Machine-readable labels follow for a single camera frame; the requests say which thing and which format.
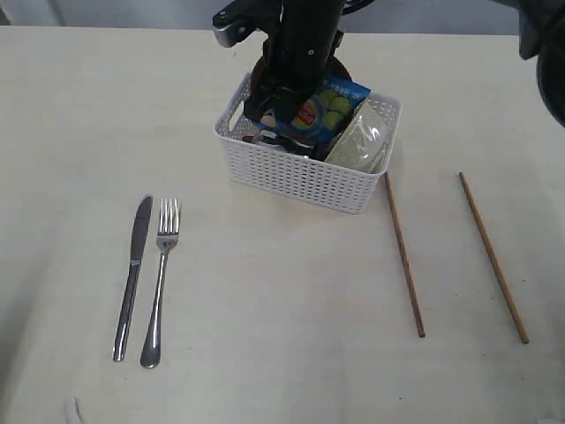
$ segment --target white table surface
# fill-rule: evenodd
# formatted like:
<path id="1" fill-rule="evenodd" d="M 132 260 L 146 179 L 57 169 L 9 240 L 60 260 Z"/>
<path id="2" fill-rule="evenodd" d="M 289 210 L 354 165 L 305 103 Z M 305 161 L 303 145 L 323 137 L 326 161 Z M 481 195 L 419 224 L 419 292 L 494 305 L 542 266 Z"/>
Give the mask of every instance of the white table surface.
<path id="1" fill-rule="evenodd" d="M 86 424 L 565 416 L 565 130 L 517 38 L 347 34 L 339 49 L 355 80 L 403 101 L 391 178 L 425 339 L 381 184 L 349 216 L 228 180 L 212 124 L 260 42 L 0 28 L 0 422 L 62 423 L 67 395 Z M 145 193 L 184 199 L 150 371 L 157 208 L 126 360 L 111 360 Z"/>

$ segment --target chopstick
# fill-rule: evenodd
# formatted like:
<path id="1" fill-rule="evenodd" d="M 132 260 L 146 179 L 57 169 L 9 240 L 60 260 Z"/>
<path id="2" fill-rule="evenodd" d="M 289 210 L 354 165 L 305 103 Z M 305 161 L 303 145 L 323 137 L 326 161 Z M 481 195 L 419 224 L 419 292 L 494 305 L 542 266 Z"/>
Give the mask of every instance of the chopstick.
<path id="1" fill-rule="evenodd" d="M 473 195 L 471 193 L 471 189 L 467 184 L 467 180 L 462 172 L 459 172 L 459 178 L 461 179 L 461 184 L 463 185 L 463 190 L 465 191 L 465 196 L 467 196 L 467 201 L 469 202 L 469 207 L 471 208 L 471 212 L 473 217 L 475 218 L 475 223 L 477 223 L 478 231 L 480 232 L 480 237 L 483 239 L 483 243 L 485 245 L 486 253 L 488 254 L 488 259 L 490 259 L 491 264 L 493 265 L 494 274 L 496 275 L 496 279 L 498 280 L 498 284 L 501 287 L 502 295 L 506 300 L 506 304 L 508 305 L 508 310 L 512 315 L 512 319 L 514 320 L 514 324 L 516 325 L 516 329 L 518 330 L 518 334 L 522 339 L 522 343 L 527 344 L 530 343 L 530 339 L 528 338 L 528 333 L 526 332 L 526 328 L 522 323 L 522 319 L 520 318 L 520 314 L 518 313 L 518 309 L 516 308 L 516 304 L 512 299 L 512 295 L 510 294 L 509 287 L 506 283 L 506 278 L 502 274 L 501 265 L 496 258 L 496 254 L 494 253 L 493 245 L 491 243 L 488 234 L 486 233 L 486 227 L 483 224 L 483 220 L 480 217 L 480 214 L 477 209 L 477 205 L 473 199 Z"/>
<path id="2" fill-rule="evenodd" d="M 403 232 L 400 228 L 400 220 L 398 219 L 398 213 L 396 212 L 395 196 L 392 194 L 392 187 L 390 186 L 388 172 L 385 172 L 385 186 L 387 187 L 388 205 L 390 206 L 390 214 L 392 215 L 392 221 L 395 225 L 398 250 L 400 251 L 400 257 L 403 262 L 404 277 L 406 278 L 406 284 L 408 285 L 408 293 L 410 294 L 410 302 L 412 304 L 412 311 L 414 312 L 416 328 L 418 329 L 418 335 L 420 337 L 425 337 L 426 332 L 424 331 L 424 323 L 422 322 L 420 306 L 418 304 L 418 298 L 416 297 L 416 287 L 414 286 L 414 280 L 412 279 L 412 274 L 410 271 L 410 264 L 408 263 L 408 255 L 406 254 L 406 249 L 404 247 Z"/>

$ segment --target white plastic basket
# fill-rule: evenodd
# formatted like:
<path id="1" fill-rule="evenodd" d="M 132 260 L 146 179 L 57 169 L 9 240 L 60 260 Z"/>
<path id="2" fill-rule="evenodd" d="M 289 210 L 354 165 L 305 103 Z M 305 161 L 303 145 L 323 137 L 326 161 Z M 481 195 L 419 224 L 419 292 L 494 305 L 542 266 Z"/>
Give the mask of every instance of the white plastic basket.
<path id="1" fill-rule="evenodd" d="M 326 208 L 351 214 L 363 212 L 380 176 L 387 170 L 402 104 L 384 95 L 369 95 L 368 102 L 391 131 L 388 132 L 387 150 L 380 169 L 375 174 L 366 174 L 241 141 L 244 136 L 258 131 L 243 114 L 234 117 L 237 108 L 249 97 L 250 78 L 251 74 L 245 75 L 227 109 L 214 125 L 231 179 Z M 234 121 L 236 123 L 230 129 L 230 122 Z"/>

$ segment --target knife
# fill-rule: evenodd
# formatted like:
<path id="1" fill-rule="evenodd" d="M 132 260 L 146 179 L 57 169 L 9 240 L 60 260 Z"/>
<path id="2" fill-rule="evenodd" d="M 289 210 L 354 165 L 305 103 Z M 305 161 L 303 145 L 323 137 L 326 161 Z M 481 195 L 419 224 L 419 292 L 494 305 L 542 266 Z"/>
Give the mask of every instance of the knife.
<path id="1" fill-rule="evenodd" d="M 150 195 L 145 196 L 139 204 L 138 212 L 135 214 L 135 221 L 133 222 L 130 272 L 127 276 L 122 310 L 117 322 L 116 339 L 114 340 L 113 359 L 115 362 L 124 360 L 125 356 L 125 346 L 127 345 L 127 336 L 130 332 L 130 322 L 132 320 L 133 301 L 135 300 L 135 289 L 138 285 L 141 257 L 143 256 L 145 239 L 147 238 L 152 205 L 153 197 Z"/>

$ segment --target fork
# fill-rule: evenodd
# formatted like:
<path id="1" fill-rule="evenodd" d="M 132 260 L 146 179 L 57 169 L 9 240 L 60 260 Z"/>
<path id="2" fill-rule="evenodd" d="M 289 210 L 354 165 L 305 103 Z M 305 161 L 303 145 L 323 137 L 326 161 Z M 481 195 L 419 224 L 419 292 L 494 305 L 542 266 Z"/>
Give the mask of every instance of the fork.
<path id="1" fill-rule="evenodd" d="M 159 231 L 157 232 L 157 246 L 161 250 L 161 258 L 159 260 L 159 273 L 157 274 L 157 288 L 155 289 L 151 320 L 147 328 L 140 361 L 141 366 L 145 368 L 156 367 L 161 360 L 162 290 L 165 284 L 169 252 L 177 245 L 178 241 L 180 212 L 180 202 L 177 199 L 161 199 Z"/>

